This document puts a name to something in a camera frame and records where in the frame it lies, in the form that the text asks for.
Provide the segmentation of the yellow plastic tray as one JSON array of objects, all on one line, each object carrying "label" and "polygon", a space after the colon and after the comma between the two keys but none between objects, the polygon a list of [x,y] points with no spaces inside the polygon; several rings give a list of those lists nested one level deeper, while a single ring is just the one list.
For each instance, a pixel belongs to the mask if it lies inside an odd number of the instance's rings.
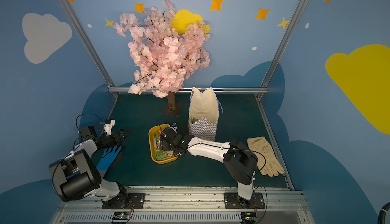
[{"label": "yellow plastic tray", "polygon": [[[178,159],[178,157],[175,157],[173,156],[172,158],[168,158],[168,159],[165,159],[165,160],[162,160],[162,161],[157,161],[155,159],[155,155],[154,155],[154,152],[153,152],[153,134],[157,131],[160,131],[161,130],[161,133],[164,129],[168,128],[169,127],[169,124],[161,124],[161,125],[158,125],[158,126],[154,126],[152,127],[150,130],[149,130],[149,133],[148,133],[148,138],[149,138],[149,146],[150,146],[150,155],[151,155],[151,158],[152,160],[157,163],[157,164],[167,164],[167,163],[170,163],[170,162],[173,162],[175,160]],[[163,142],[162,142],[162,137],[161,137],[161,146],[160,146],[160,149],[163,150]]]}]

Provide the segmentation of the blue checkered pretzel paper bag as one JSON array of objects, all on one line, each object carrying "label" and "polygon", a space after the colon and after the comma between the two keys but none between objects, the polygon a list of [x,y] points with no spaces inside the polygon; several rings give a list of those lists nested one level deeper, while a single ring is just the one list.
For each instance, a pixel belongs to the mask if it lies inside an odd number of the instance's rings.
[{"label": "blue checkered pretzel paper bag", "polygon": [[[223,110],[212,87],[203,92],[193,87],[189,106],[189,134],[215,141],[220,109]],[[192,123],[192,118],[197,118],[199,121]]]}]

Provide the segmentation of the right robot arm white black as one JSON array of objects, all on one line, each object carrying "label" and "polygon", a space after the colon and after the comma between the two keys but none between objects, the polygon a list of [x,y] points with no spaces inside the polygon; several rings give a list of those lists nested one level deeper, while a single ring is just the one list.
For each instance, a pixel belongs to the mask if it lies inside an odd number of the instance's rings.
[{"label": "right robot arm white black", "polygon": [[258,157],[242,142],[212,142],[193,135],[182,136],[174,128],[167,127],[160,134],[160,148],[171,150],[176,157],[189,153],[223,163],[238,183],[238,196],[247,201],[251,200],[255,190],[254,177]]}]

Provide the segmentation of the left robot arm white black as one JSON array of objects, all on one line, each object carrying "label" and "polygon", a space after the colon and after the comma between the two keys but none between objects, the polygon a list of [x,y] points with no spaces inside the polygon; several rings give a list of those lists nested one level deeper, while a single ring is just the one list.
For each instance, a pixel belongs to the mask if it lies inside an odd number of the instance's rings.
[{"label": "left robot arm white black", "polygon": [[97,197],[103,209],[132,207],[125,187],[104,179],[108,169],[121,158],[122,142],[131,130],[112,132],[104,129],[99,136],[93,126],[79,130],[80,137],[73,150],[62,159],[50,164],[51,184],[54,192],[64,202]]}]

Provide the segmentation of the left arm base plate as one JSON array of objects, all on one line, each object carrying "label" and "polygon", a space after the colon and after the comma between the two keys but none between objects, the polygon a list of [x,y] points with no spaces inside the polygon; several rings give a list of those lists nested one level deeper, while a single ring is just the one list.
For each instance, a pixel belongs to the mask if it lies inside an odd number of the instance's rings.
[{"label": "left arm base plate", "polygon": [[119,193],[108,201],[102,200],[103,209],[142,209],[145,203],[145,193]]}]

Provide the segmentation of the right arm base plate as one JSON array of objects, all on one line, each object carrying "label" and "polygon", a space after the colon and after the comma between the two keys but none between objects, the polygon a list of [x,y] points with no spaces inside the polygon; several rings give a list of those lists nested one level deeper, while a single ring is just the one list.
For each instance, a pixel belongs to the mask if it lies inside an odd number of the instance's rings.
[{"label": "right arm base plate", "polygon": [[254,193],[250,200],[238,196],[237,192],[224,193],[226,209],[265,209],[266,201],[262,193]]}]

